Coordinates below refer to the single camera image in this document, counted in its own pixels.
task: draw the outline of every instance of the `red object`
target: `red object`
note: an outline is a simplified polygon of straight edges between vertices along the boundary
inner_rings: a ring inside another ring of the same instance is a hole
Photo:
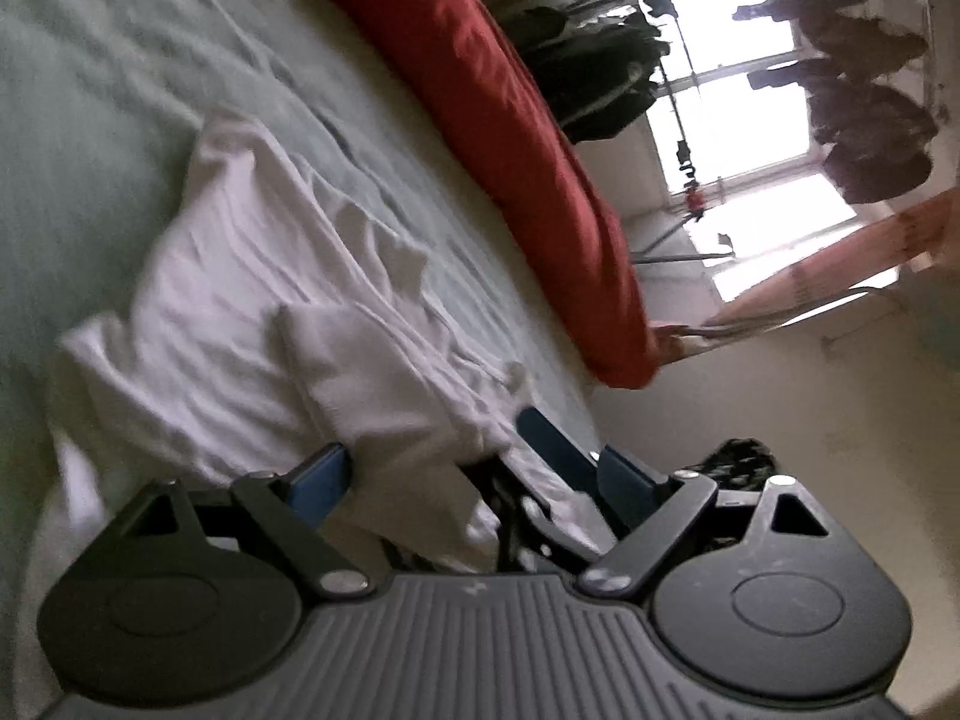
[[[704,218],[704,213],[707,213],[707,199],[700,187],[686,189],[686,210],[698,221]]]
[[[656,372],[627,242],[534,80],[479,0],[334,0],[491,196],[547,300],[604,384]]]
[[[789,311],[810,300],[839,295],[925,251],[938,251],[947,237],[954,208],[960,208],[960,189],[944,191],[861,227],[738,295],[708,319],[707,325]]]

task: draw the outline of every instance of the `white wall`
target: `white wall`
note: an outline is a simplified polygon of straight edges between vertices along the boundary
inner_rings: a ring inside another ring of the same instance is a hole
[[[861,327],[889,311],[862,298],[671,365],[645,391],[602,389],[593,411],[601,437],[663,470],[728,437],[766,442],[910,601],[893,695],[915,712],[960,686],[960,389],[909,314]]]
[[[664,208],[669,201],[664,169],[645,116],[616,138],[578,143],[576,151],[600,196],[621,218]]]
[[[624,221],[623,230],[633,251],[642,251],[680,219],[678,215],[654,211]],[[696,254],[685,231],[664,241],[651,255]],[[700,262],[643,265],[634,269],[650,319],[656,322],[702,324],[723,306],[707,269]]]

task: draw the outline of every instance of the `black device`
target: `black device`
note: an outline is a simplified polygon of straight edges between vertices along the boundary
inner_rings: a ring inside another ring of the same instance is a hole
[[[500,517],[498,573],[380,586],[315,534],[349,487],[342,446],[228,490],[153,483],[42,605],[66,691],[46,717],[904,717],[884,693],[906,601],[797,480],[718,490],[609,448],[594,464],[535,410],[518,427],[613,550],[560,531],[496,458],[467,475]]]

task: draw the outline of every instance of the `pink curtain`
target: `pink curtain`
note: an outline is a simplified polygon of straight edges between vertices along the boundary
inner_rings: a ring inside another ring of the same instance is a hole
[[[707,324],[730,324],[789,311],[811,300],[837,295],[925,251],[936,251],[952,214],[960,215],[960,188],[869,224],[777,272],[731,300]]]

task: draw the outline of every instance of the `red duvet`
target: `red duvet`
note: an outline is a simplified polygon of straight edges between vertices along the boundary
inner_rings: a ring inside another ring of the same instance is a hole
[[[656,372],[619,220],[479,0],[334,0],[413,88],[496,203],[547,300],[604,384]]]

